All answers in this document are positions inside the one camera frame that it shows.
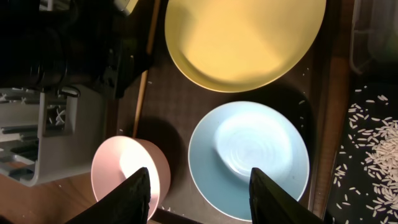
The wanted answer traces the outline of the wooden chopstick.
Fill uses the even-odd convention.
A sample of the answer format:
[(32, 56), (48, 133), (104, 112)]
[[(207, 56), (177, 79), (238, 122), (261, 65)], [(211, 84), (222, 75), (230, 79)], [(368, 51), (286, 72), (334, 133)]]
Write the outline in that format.
[[(158, 16), (159, 16), (161, 2), (162, 2), (161, 0), (154, 1), (154, 8), (153, 8), (151, 24), (150, 24), (150, 29), (149, 29), (148, 42), (147, 42), (147, 47), (146, 47), (146, 53), (149, 54), (149, 56), (152, 55), (152, 51), (153, 51), (155, 33), (156, 33), (156, 27), (157, 27), (157, 20), (158, 20)], [(140, 81), (140, 85), (139, 85), (139, 93), (138, 93), (137, 104), (136, 104), (136, 112), (135, 112), (135, 116), (134, 116), (134, 126), (132, 129), (132, 137), (133, 138), (136, 138), (136, 136), (137, 136), (137, 130), (139, 127), (139, 120), (141, 117), (142, 105), (143, 105), (144, 95), (145, 95), (145, 91), (146, 91), (148, 73), (149, 73), (149, 71), (145, 70), (141, 75), (141, 81)]]

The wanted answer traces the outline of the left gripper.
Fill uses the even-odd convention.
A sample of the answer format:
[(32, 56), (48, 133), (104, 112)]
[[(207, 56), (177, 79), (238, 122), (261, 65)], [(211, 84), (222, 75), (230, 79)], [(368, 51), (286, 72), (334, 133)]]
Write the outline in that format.
[(150, 66), (151, 1), (1, 2), (1, 86), (61, 90), (85, 85), (110, 98)]

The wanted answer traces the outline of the light blue plate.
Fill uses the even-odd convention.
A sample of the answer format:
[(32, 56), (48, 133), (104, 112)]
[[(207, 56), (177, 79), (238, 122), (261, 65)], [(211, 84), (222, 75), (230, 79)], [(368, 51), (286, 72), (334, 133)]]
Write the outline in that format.
[(299, 201), (310, 175), (307, 147), (296, 127), (260, 103), (235, 101), (206, 114), (193, 131), (188, 166), (203, 198), (219, 212), (251, 221), (254, 167)]

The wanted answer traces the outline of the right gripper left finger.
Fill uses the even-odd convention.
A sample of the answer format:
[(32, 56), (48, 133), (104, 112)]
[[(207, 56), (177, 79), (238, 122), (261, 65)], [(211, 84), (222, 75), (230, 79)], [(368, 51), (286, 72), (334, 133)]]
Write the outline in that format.
[(142, 167), (67, 224), (146, 224), (149, 202), (149, 171)]

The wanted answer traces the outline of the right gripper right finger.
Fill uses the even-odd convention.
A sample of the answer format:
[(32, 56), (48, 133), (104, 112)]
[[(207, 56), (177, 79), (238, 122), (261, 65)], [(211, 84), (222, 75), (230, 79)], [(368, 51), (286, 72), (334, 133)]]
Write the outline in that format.
[(323, 224), (257, 167), (251, 170), (249, 203), (253, 224)]

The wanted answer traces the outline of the pink bowl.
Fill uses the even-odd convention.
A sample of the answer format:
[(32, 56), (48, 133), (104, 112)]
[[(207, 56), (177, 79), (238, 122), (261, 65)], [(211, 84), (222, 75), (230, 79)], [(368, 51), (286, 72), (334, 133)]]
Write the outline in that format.
[(143, 139), (114, 136), (105, 140), (95, 153), (91, 166), (91, 184), (97, 201), (119, 184), (146, 167), (150, 178), (148, 219), (151, 219), (170, 188), (170, 167), (158, 146)]

